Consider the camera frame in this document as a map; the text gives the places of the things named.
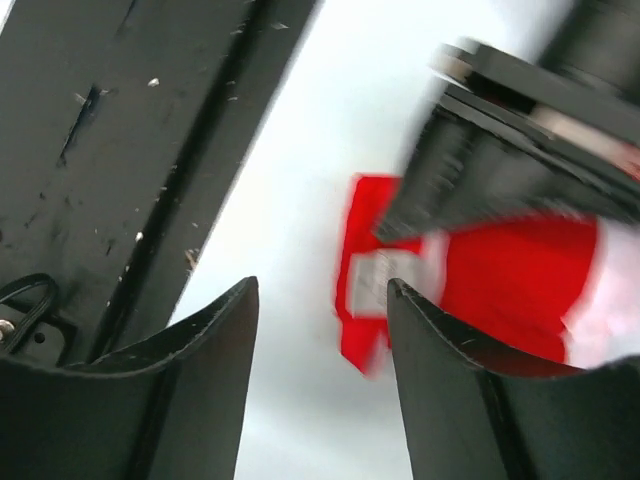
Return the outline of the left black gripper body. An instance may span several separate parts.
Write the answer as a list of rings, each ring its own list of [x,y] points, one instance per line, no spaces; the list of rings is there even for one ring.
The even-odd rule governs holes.
[[[536,211],[638,221],[637,2],[576,2],[536,62],[477,43],[442,71],[379,240]]]

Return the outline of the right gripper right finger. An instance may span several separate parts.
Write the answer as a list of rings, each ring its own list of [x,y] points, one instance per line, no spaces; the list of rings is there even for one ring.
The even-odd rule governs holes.
[[[388,285],[392,356],[417,479],[635,479],[639,361],[580,370],[511,348]]]

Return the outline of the red underwear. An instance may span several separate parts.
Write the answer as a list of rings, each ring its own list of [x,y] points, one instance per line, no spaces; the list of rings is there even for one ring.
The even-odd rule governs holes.
[[[343,357],[363,373],[391,346],[387,284],[410,284],[501,342],[579,368],[639,350],[639,230],[534,216],[385,243],[373,228],[393,176],[352,184],[335,283]]]

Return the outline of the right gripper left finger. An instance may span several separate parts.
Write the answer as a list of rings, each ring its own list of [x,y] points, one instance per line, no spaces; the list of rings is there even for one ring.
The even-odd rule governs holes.
[[[259,313],[247,277],[91,364],[1,360],[5,479],[230,479]]]

